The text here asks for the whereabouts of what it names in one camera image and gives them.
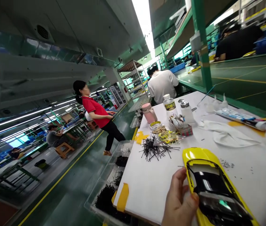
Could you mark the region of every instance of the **yellow toy car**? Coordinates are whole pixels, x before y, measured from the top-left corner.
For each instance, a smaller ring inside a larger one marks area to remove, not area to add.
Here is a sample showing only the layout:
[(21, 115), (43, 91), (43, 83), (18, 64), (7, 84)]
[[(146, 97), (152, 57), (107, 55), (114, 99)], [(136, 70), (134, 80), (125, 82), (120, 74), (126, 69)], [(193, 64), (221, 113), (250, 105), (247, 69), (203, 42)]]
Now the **yellow toy car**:
[(218, 158), (203, 148), (183, 150), (190, 192), (199, 196), (199, 226), (258, 226)]

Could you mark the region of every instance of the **glue tube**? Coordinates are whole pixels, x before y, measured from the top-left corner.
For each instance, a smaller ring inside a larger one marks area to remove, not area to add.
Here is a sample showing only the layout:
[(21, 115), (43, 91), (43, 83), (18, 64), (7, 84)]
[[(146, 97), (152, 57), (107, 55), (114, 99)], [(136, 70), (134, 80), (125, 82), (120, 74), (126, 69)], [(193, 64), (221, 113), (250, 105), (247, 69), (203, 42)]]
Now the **glue tube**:
[(244, 123), (258, 130), (266, 131), (266, 120), (257, 119), (253, 116), (246, 115), (228, 108), (217, 110), (215, 113), (233, 121)]

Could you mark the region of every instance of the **pink jar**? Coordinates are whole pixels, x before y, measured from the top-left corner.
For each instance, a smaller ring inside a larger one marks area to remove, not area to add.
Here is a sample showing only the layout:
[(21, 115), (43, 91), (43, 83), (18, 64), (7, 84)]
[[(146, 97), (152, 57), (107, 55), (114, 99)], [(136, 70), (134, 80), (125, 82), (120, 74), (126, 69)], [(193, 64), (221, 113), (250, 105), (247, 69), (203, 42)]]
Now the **pink jar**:
[(143, 115), (146, 117), (146, 121), (149, 124), (157, 121), (157, 116), (150, 103), (144, 104), (143, 106), (141, 106), (141, 108), (142, 108)]

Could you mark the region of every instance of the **fingernail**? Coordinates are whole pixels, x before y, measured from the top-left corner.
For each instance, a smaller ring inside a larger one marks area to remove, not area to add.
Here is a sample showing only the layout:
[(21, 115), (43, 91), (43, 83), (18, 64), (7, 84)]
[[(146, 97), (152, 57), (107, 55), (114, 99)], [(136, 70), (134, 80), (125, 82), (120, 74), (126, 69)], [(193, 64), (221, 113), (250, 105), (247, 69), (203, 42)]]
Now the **fingernail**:
[(195, 201), (195, 203), (198, 205), (199, 204), (199, 196), (196, 192), (192, 194), (192, 199)]

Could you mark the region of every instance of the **sandal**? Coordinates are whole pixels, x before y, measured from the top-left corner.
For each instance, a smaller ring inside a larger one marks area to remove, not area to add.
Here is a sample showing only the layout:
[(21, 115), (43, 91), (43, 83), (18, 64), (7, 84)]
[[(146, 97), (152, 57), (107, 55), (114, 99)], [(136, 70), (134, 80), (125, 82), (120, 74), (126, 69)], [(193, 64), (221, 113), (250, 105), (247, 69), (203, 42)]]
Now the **sandal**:
[(111, 156), (112, 154), (111, 154), (111, 152), (104, 151), (104, 152), (103, 152), (103, 155), (108, 155), (108, 156)]

